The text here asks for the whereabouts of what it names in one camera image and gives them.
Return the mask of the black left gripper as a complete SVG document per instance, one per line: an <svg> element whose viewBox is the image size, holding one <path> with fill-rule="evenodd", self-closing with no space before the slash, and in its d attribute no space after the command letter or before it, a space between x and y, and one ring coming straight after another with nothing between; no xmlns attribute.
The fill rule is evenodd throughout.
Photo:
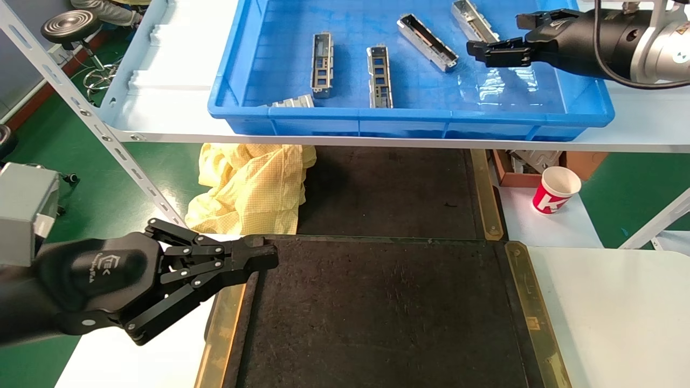
<svg viewBox="0 0 690 388"><path fill-rule="evenodd" d="M155 218L144 234L45 245L35 260L35 334L117 327L143 346L220 290L278 263L274 245L218 241Z"/></svg>

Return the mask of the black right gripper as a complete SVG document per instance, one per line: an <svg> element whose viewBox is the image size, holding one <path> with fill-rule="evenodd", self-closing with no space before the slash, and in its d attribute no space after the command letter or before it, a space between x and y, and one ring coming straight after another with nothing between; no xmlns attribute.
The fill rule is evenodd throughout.
<svg viewBox="0 0 690 388"><path fill-rule="evenodd" d="M594 52L593 10L560 8L518 14L516 25L528 31L525 39L468 41L468 54L487 68L527 67L539 61L571 74L609 78ZM618 76L630 79L632 58L643 35L643 11L602 10L598 31L601 58Z"/></svg>

